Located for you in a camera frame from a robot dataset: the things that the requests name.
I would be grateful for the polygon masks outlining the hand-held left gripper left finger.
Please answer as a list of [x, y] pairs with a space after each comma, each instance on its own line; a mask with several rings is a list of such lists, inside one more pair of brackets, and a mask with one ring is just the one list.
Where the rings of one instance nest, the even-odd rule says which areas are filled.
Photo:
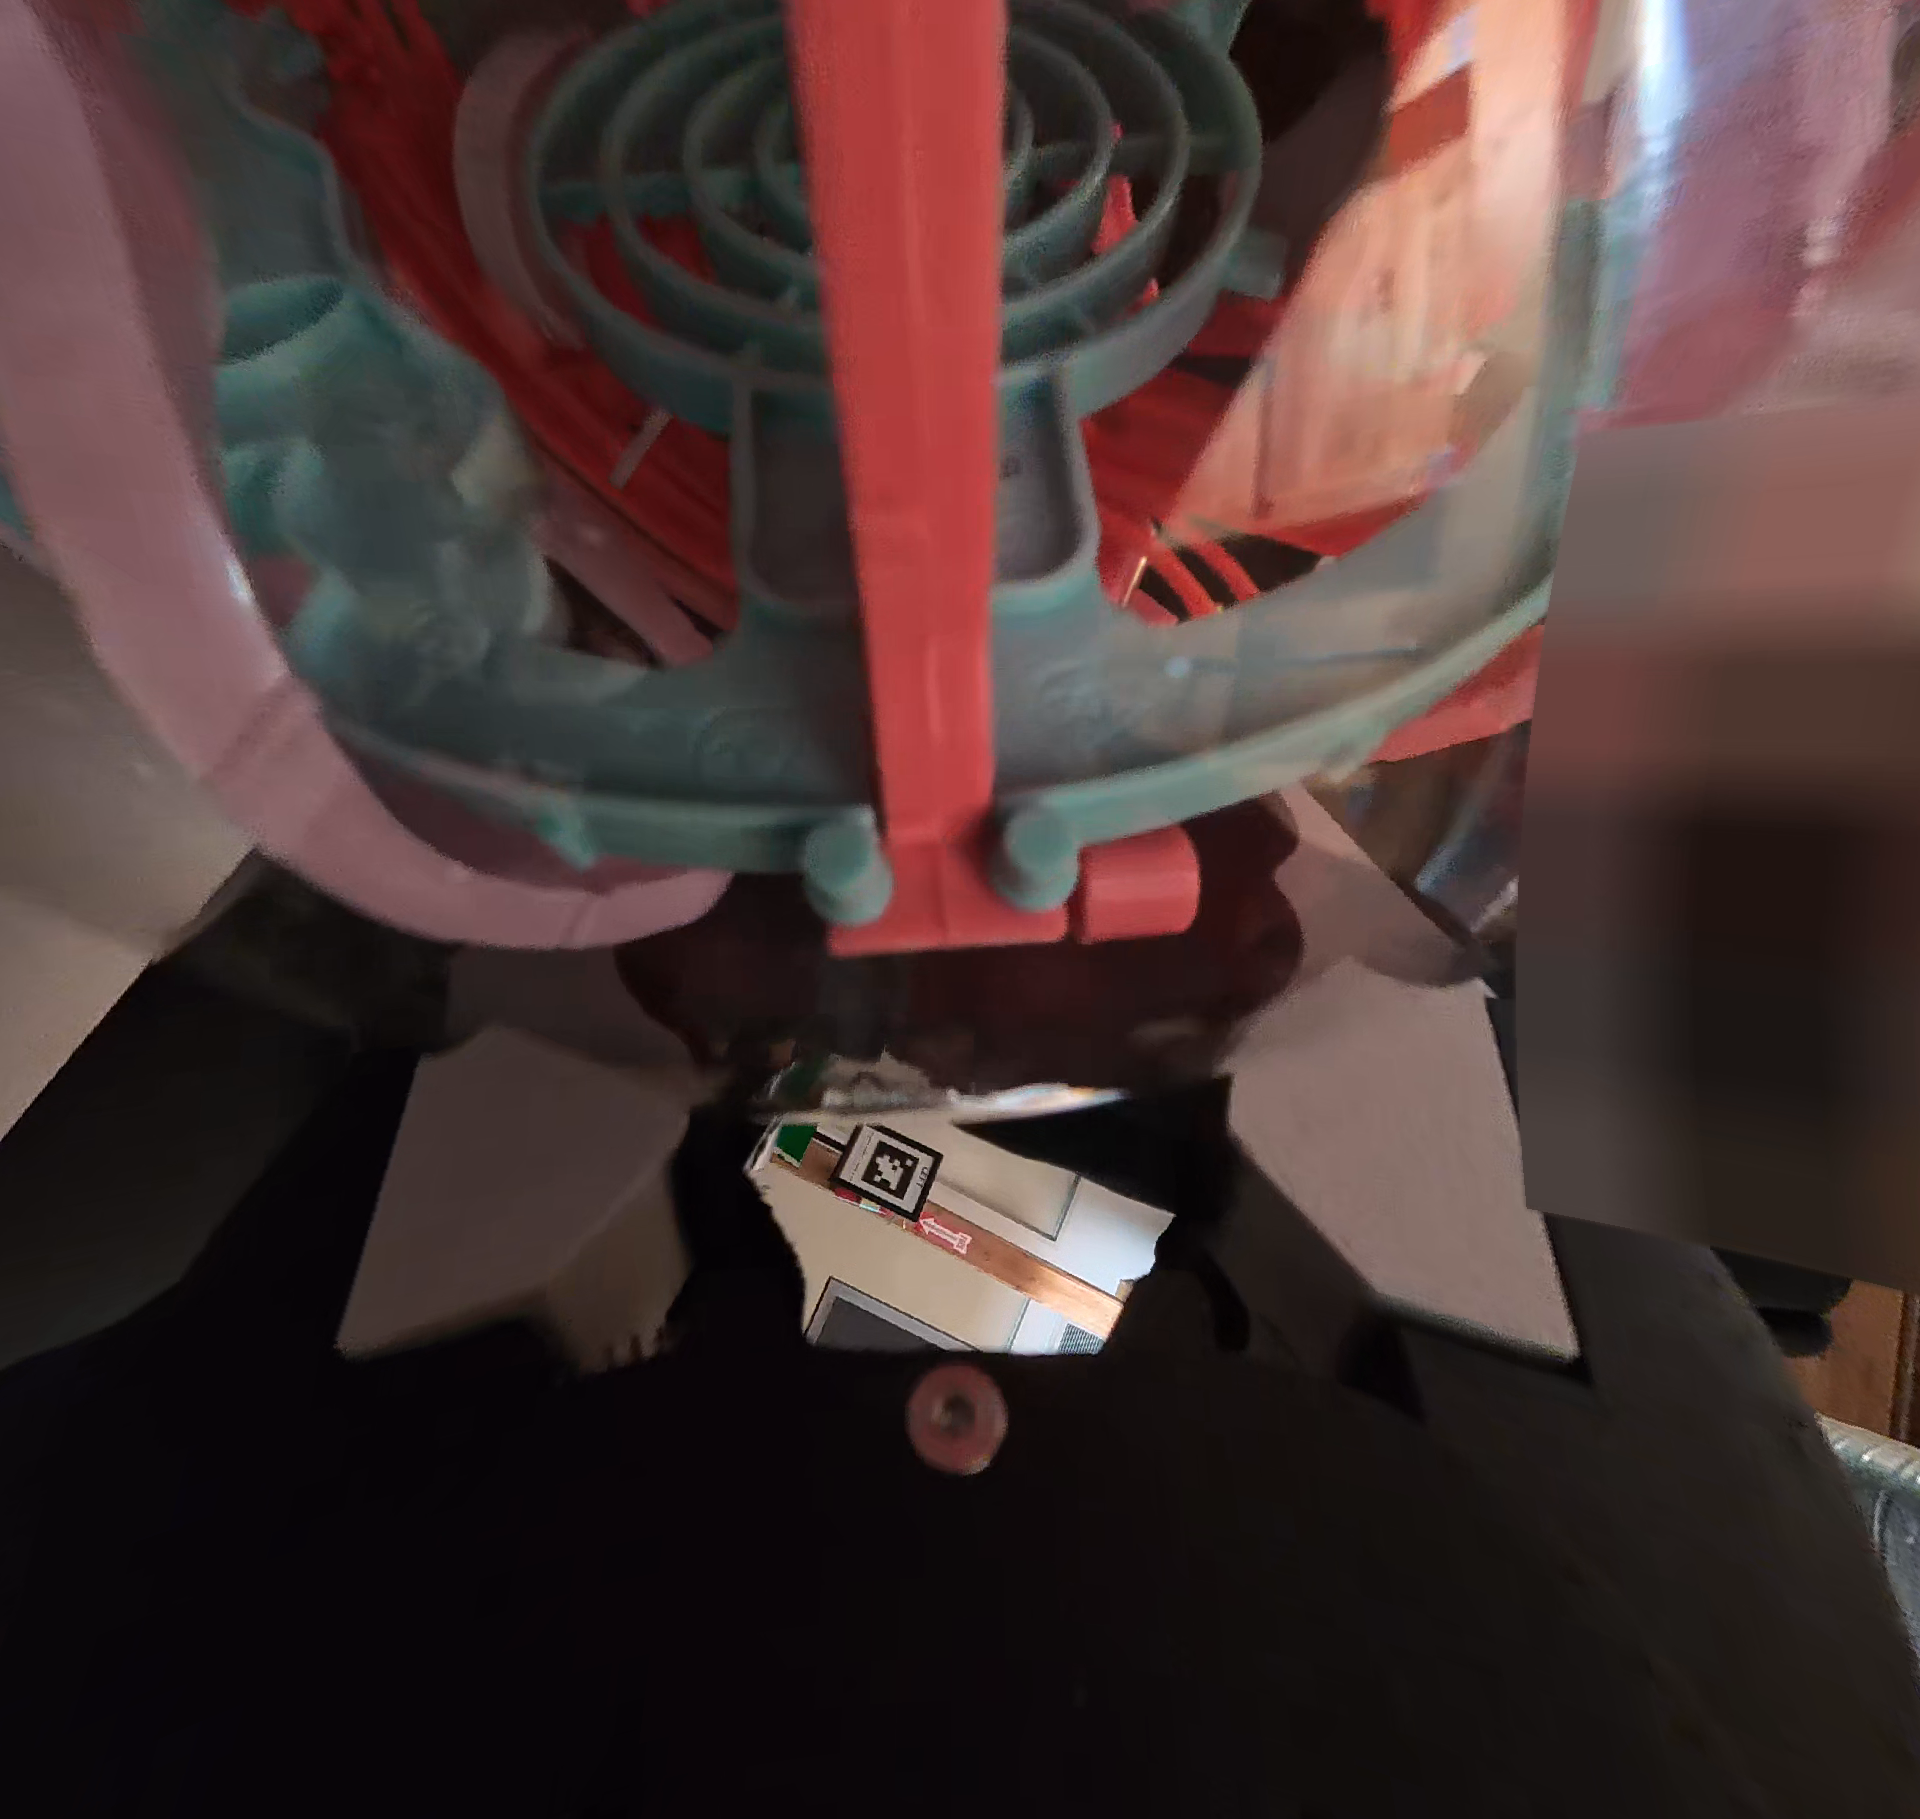
[[612, 952], [471, 950], [457, 1041], [416, 1074], [339, 1349], [374, 1358], [497, 1325], [563, 1358], [643, 1358], [687, 1279], [668, 1166], [707, 1094]]

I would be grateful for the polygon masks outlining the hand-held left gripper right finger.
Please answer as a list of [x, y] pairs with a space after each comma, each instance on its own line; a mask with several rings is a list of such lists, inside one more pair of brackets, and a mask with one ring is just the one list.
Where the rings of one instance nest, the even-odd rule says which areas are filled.
[[1383, 1303], [1573, 1361], [1480, 966], [1314, 798], [1267, 808], [1301, 962], [1230, 1057], [1235, 1131]]

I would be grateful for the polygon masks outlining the clear maze ball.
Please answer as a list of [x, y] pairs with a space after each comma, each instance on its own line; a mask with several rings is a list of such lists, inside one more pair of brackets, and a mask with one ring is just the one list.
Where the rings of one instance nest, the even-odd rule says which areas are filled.
[[260, 854], [779, 1097], [1188, 1083], [1601, 435], [1915, 382], [1915, 0], [5, 0], [5, 542]]

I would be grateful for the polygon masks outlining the black framed marker tag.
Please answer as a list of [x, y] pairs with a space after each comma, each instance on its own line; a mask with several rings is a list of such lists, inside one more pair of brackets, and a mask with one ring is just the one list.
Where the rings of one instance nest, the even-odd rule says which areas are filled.
[[838, 1150], [830, 1189], [861, 1208], [915, 1224], [941, 1171], [944, 1152], [892, 1128], [858, 1123]]

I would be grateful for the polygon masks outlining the silver ventilation duct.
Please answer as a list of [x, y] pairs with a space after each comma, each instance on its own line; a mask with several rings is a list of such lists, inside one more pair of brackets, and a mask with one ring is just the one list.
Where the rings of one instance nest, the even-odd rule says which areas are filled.
[[1866, 1521], [1908, 1637], [1917, 1643], [1917, 1448], [1853, 1423], [1827, 1416], [1818, 1423]]

